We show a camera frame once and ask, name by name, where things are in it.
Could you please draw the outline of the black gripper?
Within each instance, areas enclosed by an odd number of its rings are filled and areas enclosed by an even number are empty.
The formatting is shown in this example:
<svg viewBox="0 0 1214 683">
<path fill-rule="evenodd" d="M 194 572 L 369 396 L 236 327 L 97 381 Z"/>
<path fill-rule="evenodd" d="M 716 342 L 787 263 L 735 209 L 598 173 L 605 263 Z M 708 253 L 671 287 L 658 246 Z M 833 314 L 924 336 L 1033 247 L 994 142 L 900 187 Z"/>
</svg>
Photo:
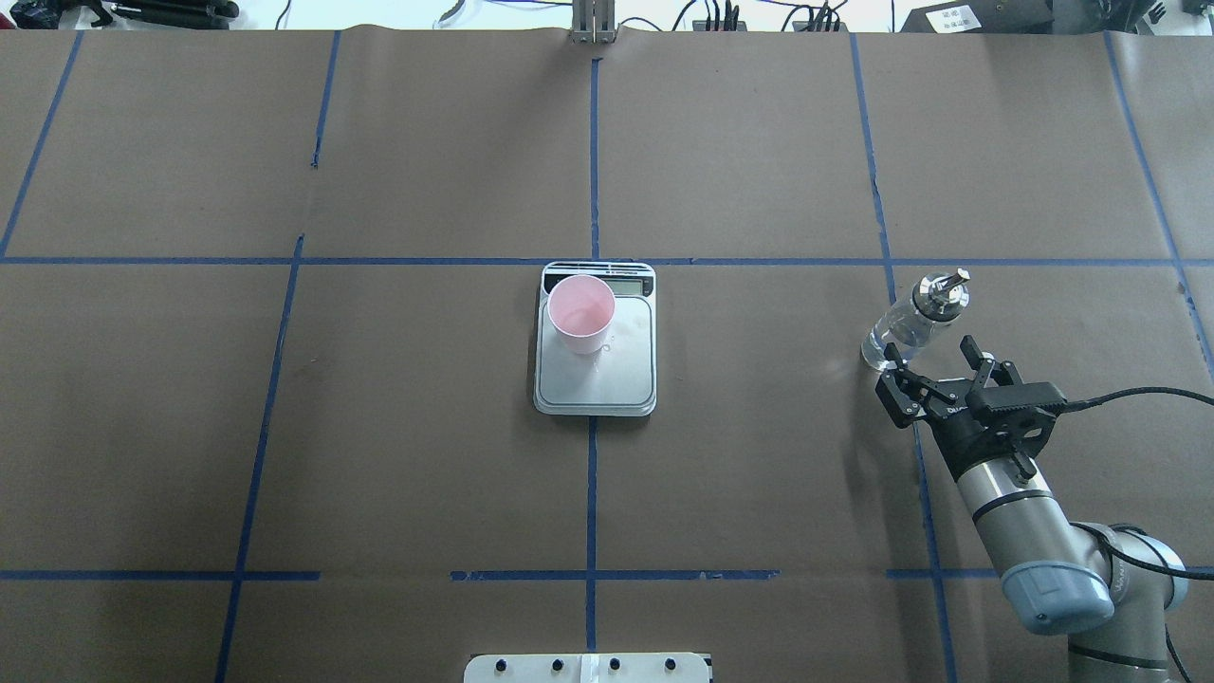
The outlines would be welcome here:
<svg viewBox="0 0 1214 683">
<path fill-rule="evenodd" d="M 907 429 L 919 420 L 927 422 L 954 483 L 978 463 L 997 459 L 989 444 L 985 444 L 985 425 L 968 410 L 970 385 L 971 388 L 987 388 L 989 381 L 995 386 L 1021 385 L 1015 363 L 981 349 L 972 336 L 961 337 L 960 351 L 974 371 L 972 381 L 921 376 L 910 371 L 896 345 L 886 345 L 883 355 L 892 368 L 884 369 L 875 385 L 877 398 L 894 427 Z"/>
</svg>

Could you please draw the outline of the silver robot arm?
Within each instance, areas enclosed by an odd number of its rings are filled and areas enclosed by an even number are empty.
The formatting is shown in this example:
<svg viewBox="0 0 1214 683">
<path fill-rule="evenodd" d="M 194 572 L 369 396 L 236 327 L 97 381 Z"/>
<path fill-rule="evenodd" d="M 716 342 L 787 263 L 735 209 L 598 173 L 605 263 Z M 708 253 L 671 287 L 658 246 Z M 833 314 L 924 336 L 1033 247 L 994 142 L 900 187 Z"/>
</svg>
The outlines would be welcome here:
<svg viewBox="0 0 1214 683">
<path fill-rule="evenodd" d="M 1037 462 L 1059 416 L 1104 397 L 1027 383 L 971 337 L 960 351 L 971 377 L 929 379 L 886 345 L 877 397 L 898 428 L 927 425 L 1019 622 L 1066 637 L 1071 682 L 1172 681 L 1181 665 L 1167 614 L 1212 574 L 1139 527 L 1068 519 Z"/>
</svg>

